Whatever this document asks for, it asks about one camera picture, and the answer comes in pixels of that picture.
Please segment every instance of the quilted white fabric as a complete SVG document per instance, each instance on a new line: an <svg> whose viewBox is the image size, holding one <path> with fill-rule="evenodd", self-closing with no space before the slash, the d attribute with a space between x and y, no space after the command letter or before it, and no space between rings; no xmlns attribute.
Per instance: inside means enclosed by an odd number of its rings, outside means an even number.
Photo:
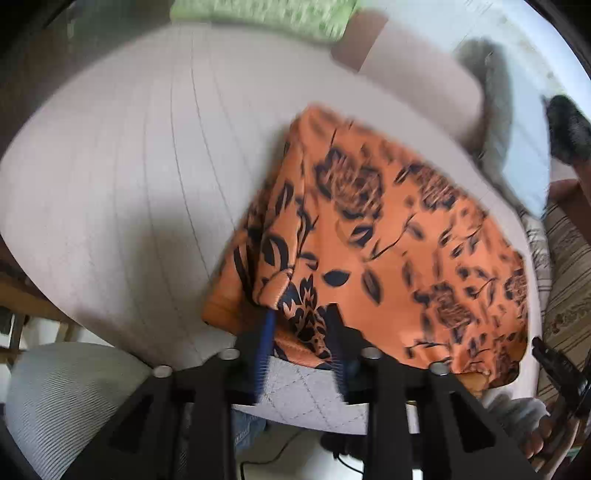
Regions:
<svg viewBox="0 0 591 480"><path fill-rule="evenodd" d="M199 365L233 342L199 317L209 280L282 132L310 102L437 165L496 217L533 278L519 219L458 145L332 62L327 48L237 26L160 29L63 86L0 162L2 237L40 290L84 327L153 365ZM529 301L537 335L535 282ZM533 395L531 354L521 365L512 388ZM362 408L340 402L329 372L281 361L272 361L256 408L287 423L363 430Z"/></svg>

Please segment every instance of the wooden furniture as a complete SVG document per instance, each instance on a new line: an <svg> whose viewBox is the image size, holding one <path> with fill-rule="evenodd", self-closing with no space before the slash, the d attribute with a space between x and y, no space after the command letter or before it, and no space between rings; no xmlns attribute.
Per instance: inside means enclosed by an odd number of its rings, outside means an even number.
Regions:
<svg viewBox="0 0 591 480"><path fill-rule="evenodd" d="M22 329L31 317L59 322L56 342L67 342L76 322L65 315L32 284L0 238L0 306L12 312L8 348L0 346L0 364L11 368L20 350Z"/></svg>

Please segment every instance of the striped cushion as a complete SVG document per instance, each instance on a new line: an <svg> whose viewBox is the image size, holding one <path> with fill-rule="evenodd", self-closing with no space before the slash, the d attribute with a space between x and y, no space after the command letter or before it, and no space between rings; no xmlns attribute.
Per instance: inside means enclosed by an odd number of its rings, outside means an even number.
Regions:
<svg viewBox="0 0 591 480"><path fill-rule="evenodd" d="M527 235L531 258L534 263L535 279L538 284L538 297L540 299L540 311L543 322L548 298L552 289L552 262L550 259L548 238L546 237L544 224L541 220L524 210L519 214L519 219L521 220Z"/></svg>
<svg viewBox="0 0 591 480"><path fill-rule="evenodd" d="M554 261L544 341L562 350L581 368L591 349L591 247L557 205L548 205L543 220ZM548 404L557 395L545 372L541 372L540 399Z"/></svg>

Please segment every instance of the orange cloth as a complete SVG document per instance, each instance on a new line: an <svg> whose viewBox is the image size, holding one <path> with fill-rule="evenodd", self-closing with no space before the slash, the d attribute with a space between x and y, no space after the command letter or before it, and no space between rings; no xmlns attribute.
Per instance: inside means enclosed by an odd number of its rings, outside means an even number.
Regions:
<svg viewBox="0 0 591 480"><path fill-rule="evenodd" d="M410 150L315 106L291 125L203 318L239 333L245 300L282 314L275 354L310 367L330 364L330 303L402 363L480 374L475 391L512 381L527 346L524 263L493 219Z"/></svg>

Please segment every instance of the green fabric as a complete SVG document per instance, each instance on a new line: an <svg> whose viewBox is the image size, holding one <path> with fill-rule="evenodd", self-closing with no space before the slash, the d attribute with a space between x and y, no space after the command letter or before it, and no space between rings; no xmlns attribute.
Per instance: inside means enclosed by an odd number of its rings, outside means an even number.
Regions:
<svg viewBox="0 0 591 480"><path fill-rule="evenodd" d="M358 0L176 0L171 20L224 20L262 24L315 40L343 36Z"/></svg>

